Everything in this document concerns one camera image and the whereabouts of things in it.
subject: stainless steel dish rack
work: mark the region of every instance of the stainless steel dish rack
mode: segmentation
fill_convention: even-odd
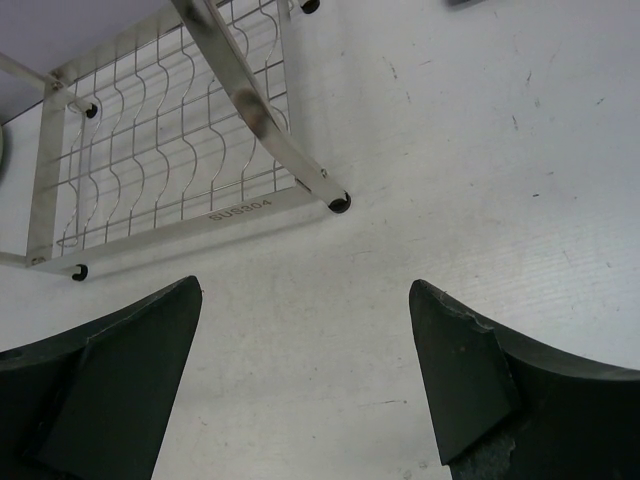
[[[159,238],[313,197],[349,208],[294,140],[290,1],[172,3],[51,72],[27,254],[3,263],[83,280]]]

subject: dark green object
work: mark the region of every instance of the dark green object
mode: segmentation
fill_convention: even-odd
[[[189,277],[0,353],[0,478],[150,479],[201,303]]]
[[[409,305],[454,480],[640,478],[640,371],[540,343],[422,280]]]

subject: white floor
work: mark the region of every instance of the white floor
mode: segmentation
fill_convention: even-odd
[[[353,196],[92,266],[0,267],[0,350],[193,274],[198,334],[155,480],[446,479],[407,294],[640,368],[640,5],[330,1],[295,18],[308,148]],[[9,125],[26,238],[39,112]]]

